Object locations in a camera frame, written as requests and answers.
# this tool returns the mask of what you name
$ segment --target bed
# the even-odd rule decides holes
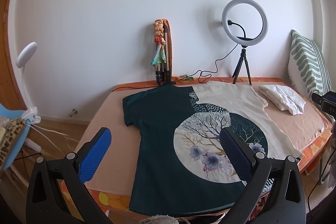
[[[207,79],[205,83],[209,80],[232,82],[230,77],[213,77]],[[247,85],[247,81],[247,78],[240,77],[237,83]],[[196,84],[199,84],[197,80],[177,83],[177,85]],[[252,86],[256,91],[259,85],[266,84],[286,85],[281,79],[277,78],[252,78]],[[137,168],[140,134],[136,127],[127,127],[124,124],[122,99],[153,86],[156,86],[155,81],[116,86],[120,89],[112,92],[105,100],[76,148],[76,151],[78,151],[85,142],[90,141],[101,127],[107,127],[111,130],[112,144],[93,179],[85,185],[103,211],[110,210],[121,218],[134,220],[146,218],[146,216],[131,212],[128,209]],[[147,88],[134,90],[128,87]],[[299,163],[300,172],[307,171],[309,173],[317,166],[319,157],[326,149],[326,144],[331,136],[330,122],[308,100],[306,100],[305,113],[292,116],[288,111],[278,110],[270,100],[264,98],[269,104],[265,108],[265,112],[290,137],[293,145],[304,154]],[[61,183],[61,190],[64,196],[72,202],[64,182]]]

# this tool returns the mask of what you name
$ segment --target screw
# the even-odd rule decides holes
[[[77,114],[77,113],[78,113],[78,110],[74,108],[70,113],[70,117],[72,117],[74,114]]]
[[[293,156],[288,156],[288,160],[289,160],[290,162],[295,162],[295,158],[294,158]]]
[[[265,155],[264,155],[264,153],[262,153],[262,152],[257,152],[257,153],[256,153],[256,156],[257,156],[257,158],[259,158],[259,159],[263,159],[263,158],[265,158]]]
[[[72,160],[74,157],[75,157],[76,155],[75,155],[75,153],[69,153],[68,155],[67,155],[67,159],[68,160]]]
[[[43,160],[44,160],[43,157],[38,157],[38,158],[36,159],[36,162],[39,164],[39,163],[43,162]]]

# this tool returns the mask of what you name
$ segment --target blue gripper pad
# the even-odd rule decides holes
[[[78,177],[82,183],[92,179],[111,140],[111,131],[106,128],[79,165]]]
[[[238,177],[249,183],[253,174],[251,163],[226,128],[220,131],[219,141]]]

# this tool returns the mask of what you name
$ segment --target black tripod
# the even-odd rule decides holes
[[[241,46],[241,47],[242,47],[242,49],[241,49],[240,58],[239,58],[237,66],[235,68],[235,72],[232,75],[232,77],[234,77],[232,84],[235,84],[237,82],[237,78],[238,78],[238,75],[239,75],[240,69],[242,67],[243,60],[244,60],[245,61],[245,66],[246,66],[246,70],[247,70],[247,76],[249,78],[250,85],[252,85],[252,83],[251,83],[251,76],[250,76],[250,70],[249,70],[249,64],[247,63],[247,59],[246,59],[246,48],[247,48],[247,46]]]

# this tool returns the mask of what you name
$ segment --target ring light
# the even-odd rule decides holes
[[[259,12],[259,14],[261,15],[261,19],[262,19],[262,29],[260,34],[249,41],[245,41],[242,40],[240,38],[238,38],[237,36],[235,36],[231,30],[229,29],[229,26],[227,24],[228,21],[228,15],[230,10],[238,5],[238,4],[249,4],[251,6],[253,6],[255,9],[257,9],[257,11]],[[253,46],[253,45],[257,45],[258,43],[260,43],[265,36],[267,35],[268,32],[268,19],[266,16],[266,13],[264,11],[264,9],[258,4],[256,3],[254,0],[232,0],[230,1],[224,8],[223,13],[222,13],[222,24],[223,24],[223,28],[226,32],[226,34],[228,35],[228,37],[233,40],[234,42],[242,45],[242,46]]]

